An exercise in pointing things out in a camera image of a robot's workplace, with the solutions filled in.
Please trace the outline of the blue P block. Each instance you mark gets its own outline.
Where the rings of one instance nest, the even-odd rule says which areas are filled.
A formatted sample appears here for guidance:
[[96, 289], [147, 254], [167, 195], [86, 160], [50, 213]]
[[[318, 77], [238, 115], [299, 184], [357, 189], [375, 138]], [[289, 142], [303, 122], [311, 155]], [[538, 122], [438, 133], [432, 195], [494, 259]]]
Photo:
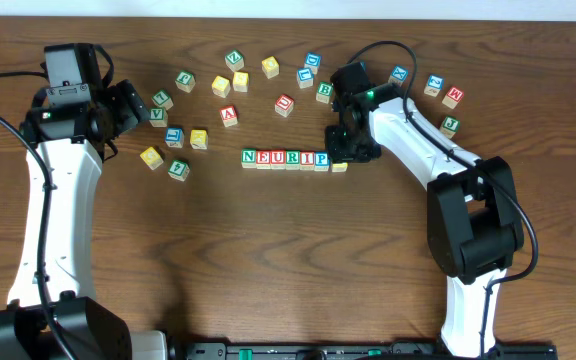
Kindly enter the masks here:
[[330, 159], [325, 151], [318, 151], [314, 154], [314, 170], [326, 172], [330, 167]]

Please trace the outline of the red I block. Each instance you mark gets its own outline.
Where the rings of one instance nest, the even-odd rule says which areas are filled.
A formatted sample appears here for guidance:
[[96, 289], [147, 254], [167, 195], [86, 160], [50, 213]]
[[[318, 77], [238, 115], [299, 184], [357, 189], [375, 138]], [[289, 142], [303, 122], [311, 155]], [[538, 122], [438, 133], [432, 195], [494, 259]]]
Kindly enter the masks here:
[[315, 167], [315, 152], [314, 151], [301, 151], [300, 152], [300, 170], [313, 171]]

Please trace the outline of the green R block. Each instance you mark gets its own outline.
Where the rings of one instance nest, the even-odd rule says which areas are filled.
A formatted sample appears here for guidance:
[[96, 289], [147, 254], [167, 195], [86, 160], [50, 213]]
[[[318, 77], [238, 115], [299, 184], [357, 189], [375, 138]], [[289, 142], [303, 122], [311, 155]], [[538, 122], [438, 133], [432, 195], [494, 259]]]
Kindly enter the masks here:
[[301, 165], [300, 161], [300, 151], [299, 150], [287, 150], [286, 151], [286, 170], [299, 170]]

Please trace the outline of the red U block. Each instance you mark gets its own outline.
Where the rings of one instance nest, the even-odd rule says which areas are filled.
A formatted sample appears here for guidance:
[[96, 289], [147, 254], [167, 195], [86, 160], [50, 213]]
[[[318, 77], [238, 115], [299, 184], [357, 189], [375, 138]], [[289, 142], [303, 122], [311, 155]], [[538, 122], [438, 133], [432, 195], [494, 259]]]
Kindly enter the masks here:
[[272, 170], [285, 170], [286, 169], [286, 151], [285, 150], [271, 150], [270, 151], [270, 164]]
[[275, 112], [283, 117], [288, 117], [294, 109], [294, 104], [295, 101], [293, 98], [286, 94], [282, 94], [275, 102]]

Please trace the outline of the red E block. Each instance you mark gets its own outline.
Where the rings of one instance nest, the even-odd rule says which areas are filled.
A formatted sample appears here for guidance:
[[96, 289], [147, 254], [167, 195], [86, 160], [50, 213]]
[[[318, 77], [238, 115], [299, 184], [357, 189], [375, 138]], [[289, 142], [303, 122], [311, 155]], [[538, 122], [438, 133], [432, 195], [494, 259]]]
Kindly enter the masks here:
[[257, 169], [270, 169], [271, 168], [271, 151], [270, 150], [257, 150], [255, 165]]

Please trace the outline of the green N block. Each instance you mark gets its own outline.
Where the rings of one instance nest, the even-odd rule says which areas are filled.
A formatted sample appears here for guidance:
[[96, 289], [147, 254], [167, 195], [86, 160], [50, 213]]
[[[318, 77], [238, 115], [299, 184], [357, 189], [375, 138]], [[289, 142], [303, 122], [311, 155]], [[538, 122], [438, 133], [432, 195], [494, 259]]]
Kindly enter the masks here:
[[245, 169], [255, 169], [257, 151], [251, 148], [244, 148], [241, 151], [241, 166]]

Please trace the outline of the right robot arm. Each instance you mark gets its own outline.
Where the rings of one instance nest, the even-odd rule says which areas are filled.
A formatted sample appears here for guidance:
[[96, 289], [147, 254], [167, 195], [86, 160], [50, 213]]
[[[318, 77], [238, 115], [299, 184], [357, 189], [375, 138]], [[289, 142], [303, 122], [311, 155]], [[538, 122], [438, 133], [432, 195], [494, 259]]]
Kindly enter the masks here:
[[331, 161], [366, 163], [388, 149], [415, 176], [427, 196], [428, 246], [447, 277], [441, 340], [453, 356], [489, 353], [500, 281], [524, 242], [509, 165], [454, 144], [400, 86], [372, 83], [359, 63], [330, 80], [339, 115], [325, 131]]

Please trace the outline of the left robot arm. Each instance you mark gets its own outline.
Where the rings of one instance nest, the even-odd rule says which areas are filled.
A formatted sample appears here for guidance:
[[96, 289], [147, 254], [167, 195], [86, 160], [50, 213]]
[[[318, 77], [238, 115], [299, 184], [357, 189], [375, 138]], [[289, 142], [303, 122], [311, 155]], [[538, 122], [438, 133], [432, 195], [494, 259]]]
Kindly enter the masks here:
[[0, 310], [0, 359], [173, 359], [160, 330], [135, 332], [100, 305], [92, 277], [93, 205], [114, 139], [149, 118], [132, 83], [102, 74], [100, 45], [47, 46], [19, 126], [30, 190], [22, 257]]

